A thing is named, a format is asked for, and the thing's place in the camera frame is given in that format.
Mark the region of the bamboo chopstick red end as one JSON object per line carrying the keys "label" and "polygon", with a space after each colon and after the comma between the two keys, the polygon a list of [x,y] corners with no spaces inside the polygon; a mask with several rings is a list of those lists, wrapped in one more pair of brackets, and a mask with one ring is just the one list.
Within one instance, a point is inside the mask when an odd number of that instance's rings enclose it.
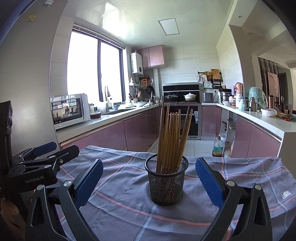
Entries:
{"label": "bamboo chopstick red end", "polygon": [[163,141],[163,130],[164,130],[164,102],[162,102],[162,109],[161,109],[161,117],[160,117],[160,124],[159,124],[159,144],[158,144],[158,160],[157,160],[157,174],[161,173],[161,165],[162,165],[162,141]]}

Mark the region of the white microwave oven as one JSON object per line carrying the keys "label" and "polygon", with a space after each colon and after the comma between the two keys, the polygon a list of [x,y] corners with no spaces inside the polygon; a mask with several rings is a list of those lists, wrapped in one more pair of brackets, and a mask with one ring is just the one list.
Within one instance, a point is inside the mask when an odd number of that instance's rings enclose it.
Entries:
{"label": "white microwave oven", "polygon": [[87,95],[74,94],[50,98],[55,130],[90,120]]}

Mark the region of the purple plaid tablecloth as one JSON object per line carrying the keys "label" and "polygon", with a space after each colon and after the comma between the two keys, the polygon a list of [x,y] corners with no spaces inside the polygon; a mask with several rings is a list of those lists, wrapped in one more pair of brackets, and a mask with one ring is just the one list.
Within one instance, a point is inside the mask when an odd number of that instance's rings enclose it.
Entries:
{"label": "purple plaid tablecloth", "polygon": [[[179,175],[158,177],[152,153],[88,146],[63,164],[58,185],[74,180],[96,160],[103,174],[80,211],[99,240],[200,240],[218,213],[195,170],[196,157],[182,161]],[[295,218],[295,178],[280,158],[205,157],[226,180],[260,185],[269,207],[273,239]]]}

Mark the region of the oil bottle on floor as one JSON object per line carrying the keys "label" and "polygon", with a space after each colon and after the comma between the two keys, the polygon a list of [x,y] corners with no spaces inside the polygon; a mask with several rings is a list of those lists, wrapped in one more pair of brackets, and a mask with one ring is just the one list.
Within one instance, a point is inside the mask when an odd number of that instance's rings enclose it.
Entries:
{"label": "oil bottle on floor", "polygon": [[224,146],[225,146],[224,142],[221,140],[221,137],[218,136],[213,143],[212,156],[213,157],[222,157],[223,151],[224,151]]}

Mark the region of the black mesh utensil cup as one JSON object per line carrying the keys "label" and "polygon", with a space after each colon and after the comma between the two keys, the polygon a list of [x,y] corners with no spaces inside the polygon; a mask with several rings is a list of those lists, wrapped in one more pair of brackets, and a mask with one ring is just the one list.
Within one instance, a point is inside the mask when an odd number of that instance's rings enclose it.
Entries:
{"label": "black mesh utensil cup", "polygon": [[150,198],[160,206],[175,205],[183,197],[185,171],[189,167],[189,162],[182,156],[177,172],[157,174],[157,160],[157,154],[154,154],[144,164],[148,173]]}

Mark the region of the black built-in oven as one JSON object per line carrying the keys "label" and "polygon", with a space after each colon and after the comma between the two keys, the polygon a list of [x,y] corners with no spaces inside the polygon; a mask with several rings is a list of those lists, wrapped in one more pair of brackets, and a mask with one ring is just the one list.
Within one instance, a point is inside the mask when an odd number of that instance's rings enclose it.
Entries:
{"label": "black built-in oven", "polygon": [[189,140],[199,140],[201,138],[201,119],[202,119],[202,107],[199,103],[165,103],[165,113],[167,111],[167,106],[170,105],[170,113],[176,113],[178,111],[181,112],[181,130],[180,134],[182,134],[186,114],[188,108],[193,110],[192,118],[190,121],[188,139]]}

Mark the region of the white bowl on counter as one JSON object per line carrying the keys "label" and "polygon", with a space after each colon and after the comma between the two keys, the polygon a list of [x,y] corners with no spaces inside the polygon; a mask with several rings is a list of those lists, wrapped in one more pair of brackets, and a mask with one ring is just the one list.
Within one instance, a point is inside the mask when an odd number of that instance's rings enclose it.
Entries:
{"label": "white bowl on counter", "polygon": [[261,109],[261,113],[263,116],[273,117],[273,116],[276,116],[278,112],[274,108],[268,108],[268,109]]}

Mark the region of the white water heater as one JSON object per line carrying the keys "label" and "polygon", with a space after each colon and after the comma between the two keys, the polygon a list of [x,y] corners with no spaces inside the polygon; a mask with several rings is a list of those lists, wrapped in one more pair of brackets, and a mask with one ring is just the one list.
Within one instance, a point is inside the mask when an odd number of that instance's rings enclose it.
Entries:
{"label": "white water heater", "polygon": [[142,56],[137,52],[130,54],[132,74],[143,75]]}

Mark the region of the silver refrigerator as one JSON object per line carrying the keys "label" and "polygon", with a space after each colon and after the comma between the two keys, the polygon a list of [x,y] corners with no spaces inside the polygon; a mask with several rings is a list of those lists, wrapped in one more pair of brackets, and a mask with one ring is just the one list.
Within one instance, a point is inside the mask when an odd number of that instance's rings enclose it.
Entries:
{"label": "silver refrigerator", "polygon": [[11,101],[13,155],[58,142],[50,107],[50,64],[58,23],[67,1],[36,1],[1,45],[1,101]]}

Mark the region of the teal fan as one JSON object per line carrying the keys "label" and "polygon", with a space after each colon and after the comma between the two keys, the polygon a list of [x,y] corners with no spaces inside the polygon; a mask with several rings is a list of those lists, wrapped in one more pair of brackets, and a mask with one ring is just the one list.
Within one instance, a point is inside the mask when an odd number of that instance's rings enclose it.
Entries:
{"label": "teal fan", "polygon": [[258,87],[250,87],[248,98],[251,99],[254,97],[257,103],[257,109],[267,109],[268,108],[268,101],[266,94]]}

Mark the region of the black lidded wok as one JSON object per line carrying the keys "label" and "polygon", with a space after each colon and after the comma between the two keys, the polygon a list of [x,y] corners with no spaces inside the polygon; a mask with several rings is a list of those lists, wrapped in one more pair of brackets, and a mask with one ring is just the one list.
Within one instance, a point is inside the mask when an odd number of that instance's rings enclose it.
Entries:
{"label": "black lidded wok", "polygon": [[169,93],[164,97],[165,102],[178,102],[179,96],[174,93]]}

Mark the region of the pink thermos jug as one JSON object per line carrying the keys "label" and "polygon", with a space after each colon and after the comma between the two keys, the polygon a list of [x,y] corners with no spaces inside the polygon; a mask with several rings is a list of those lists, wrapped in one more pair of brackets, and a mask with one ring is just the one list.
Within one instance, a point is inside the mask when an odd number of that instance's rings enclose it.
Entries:
{"label": "pink thermos jug", "polygon": [[235,84],[235,90],[236,90],[236,94],[242,94],[243,95],[243,84],[241,82],[237,82]]}

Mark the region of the white ceramic pot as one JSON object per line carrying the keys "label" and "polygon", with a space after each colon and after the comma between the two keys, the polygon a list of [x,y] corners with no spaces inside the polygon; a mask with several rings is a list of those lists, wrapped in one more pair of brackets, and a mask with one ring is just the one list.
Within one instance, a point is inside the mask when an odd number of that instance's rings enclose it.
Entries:
{"label": "white ceramic pot", "polygon": [[197,95],[193,94],[193,93],[188,93],[186,95],[184,95],[185,101],[195,101],[198,102],[198,98]]}

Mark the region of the pink wall cabinet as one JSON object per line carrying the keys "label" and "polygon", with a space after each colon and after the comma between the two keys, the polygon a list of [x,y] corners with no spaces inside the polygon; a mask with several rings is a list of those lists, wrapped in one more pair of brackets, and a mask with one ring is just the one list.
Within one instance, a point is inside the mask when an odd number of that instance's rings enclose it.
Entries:
{"label": "pink wall cabinet", "polygon": [[143,68],[157,68],[165,66],[164,50],[162,45],[137,50],[142,57]]}

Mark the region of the black wall spice rack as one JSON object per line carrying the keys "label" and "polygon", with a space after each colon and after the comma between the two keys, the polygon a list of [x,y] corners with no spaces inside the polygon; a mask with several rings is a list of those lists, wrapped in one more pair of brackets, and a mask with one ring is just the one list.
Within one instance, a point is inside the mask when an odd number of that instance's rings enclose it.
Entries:
{"label": "black wall spice rack", "polygon": [[219,69],[211,69],[211,71],[198,72],[197,80],[204,89],[222,88],[222,73]]}

